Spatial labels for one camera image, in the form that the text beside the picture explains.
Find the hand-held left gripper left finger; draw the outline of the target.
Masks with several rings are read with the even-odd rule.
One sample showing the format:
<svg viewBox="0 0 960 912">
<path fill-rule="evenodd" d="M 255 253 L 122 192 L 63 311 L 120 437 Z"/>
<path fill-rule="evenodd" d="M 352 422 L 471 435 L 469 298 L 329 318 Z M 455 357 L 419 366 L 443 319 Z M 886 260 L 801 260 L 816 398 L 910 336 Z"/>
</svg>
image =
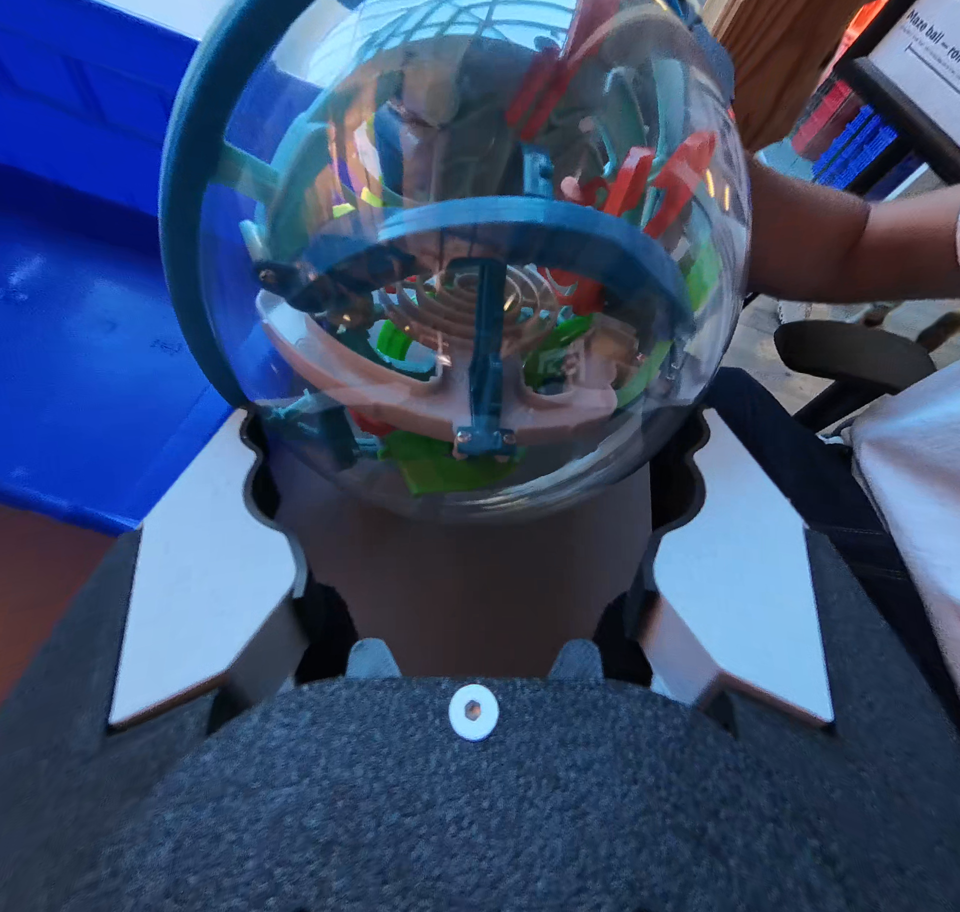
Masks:
<svg viewBox="0 0 960 912">
<path fill-rule="evenodd" d="M 284 689 L 306 651 L 292 605 L 306 558 L 255 499 L 252 420 L 234 411 L 140 524 L 113 730 L 215 690 L 250 708 Z"/>
</svg>

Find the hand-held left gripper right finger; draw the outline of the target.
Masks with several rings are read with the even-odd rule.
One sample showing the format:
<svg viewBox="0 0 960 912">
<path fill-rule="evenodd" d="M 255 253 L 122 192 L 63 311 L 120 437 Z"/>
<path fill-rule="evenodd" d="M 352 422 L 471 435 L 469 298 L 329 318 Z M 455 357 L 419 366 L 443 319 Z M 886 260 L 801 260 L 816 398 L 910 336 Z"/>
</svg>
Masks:
<svg viewBox="0 0 960 912">
<path fill-rule="evenodd" d="M 661 531 L 639 643 L 652 690 L 705 710 L 735 692 L 812 727 L 834 703 L 807 526 L 715 410 L 690 457 L 693 510 Z"/>
</svg>

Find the clear plastic maze ball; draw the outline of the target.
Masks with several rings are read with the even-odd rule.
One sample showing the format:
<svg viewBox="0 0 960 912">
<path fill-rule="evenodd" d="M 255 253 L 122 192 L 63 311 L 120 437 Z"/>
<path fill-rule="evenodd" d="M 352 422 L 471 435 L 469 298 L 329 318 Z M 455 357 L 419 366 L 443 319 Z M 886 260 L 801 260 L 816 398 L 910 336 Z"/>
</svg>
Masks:
<svg viewBox="0 0 960 912">
<path fill-rule="evenodd" d="M 684 0 L 232 0 L 161 164 L 190 351 L 403 516 L 593 498 L 677 434 L 733 337 L 733 92 Z"/>
</svg>

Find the person's right forearm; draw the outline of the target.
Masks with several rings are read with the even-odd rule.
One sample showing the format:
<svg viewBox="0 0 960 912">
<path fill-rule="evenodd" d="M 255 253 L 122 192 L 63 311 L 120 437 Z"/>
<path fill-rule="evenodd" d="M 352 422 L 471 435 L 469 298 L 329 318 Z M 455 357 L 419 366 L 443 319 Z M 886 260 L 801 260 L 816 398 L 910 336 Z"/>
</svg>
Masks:
<svg viewBox="0 0 960 912">
<path fill-rule="evenodd" d="M 959 187 L 868 202 L 749 161 L 749 291 L 826 305 L 957 300 Z"/>
</svg>

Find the blue plastic bin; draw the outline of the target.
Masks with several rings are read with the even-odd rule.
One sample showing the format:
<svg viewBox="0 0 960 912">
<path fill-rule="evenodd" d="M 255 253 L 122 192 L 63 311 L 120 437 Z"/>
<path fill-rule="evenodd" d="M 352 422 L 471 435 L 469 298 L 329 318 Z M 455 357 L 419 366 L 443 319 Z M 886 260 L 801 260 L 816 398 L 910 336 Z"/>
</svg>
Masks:
<svg viewBox="0 0 960 912">
<path fill-rule="evenodd" d="M 2 503 L 135 529 L 231 413 L 159 244 L 196 42 L 98 0 L 1 0 Z"/>
</svg>

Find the black framed task sign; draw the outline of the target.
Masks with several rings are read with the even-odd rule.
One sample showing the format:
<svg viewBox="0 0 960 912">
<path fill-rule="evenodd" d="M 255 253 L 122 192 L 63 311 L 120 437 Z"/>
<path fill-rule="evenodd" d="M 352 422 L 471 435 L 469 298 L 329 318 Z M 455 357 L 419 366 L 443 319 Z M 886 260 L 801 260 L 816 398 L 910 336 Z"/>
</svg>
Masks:
<svg viewBox="0 0 960 912">
<path fill-rule="evenodd" d="M 959 170 L 959 0 L 889 0 L 836 65 L 885 127 L 948 185 Z"/>
</svg>

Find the wooden post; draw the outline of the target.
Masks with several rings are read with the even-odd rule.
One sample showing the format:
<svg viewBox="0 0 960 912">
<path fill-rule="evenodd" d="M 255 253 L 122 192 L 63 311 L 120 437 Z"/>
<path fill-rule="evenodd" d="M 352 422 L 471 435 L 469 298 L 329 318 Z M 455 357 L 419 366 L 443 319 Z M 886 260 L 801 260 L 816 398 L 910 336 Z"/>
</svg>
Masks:
<svg viewBox="0 0 960 912">
<path fill-rule="evenodd" d="M 847 27 L 874 0 L 705 0 L 702 19 L 735 71 L 733 114 L 754 154 L 785 138 Z"/>
</svg>

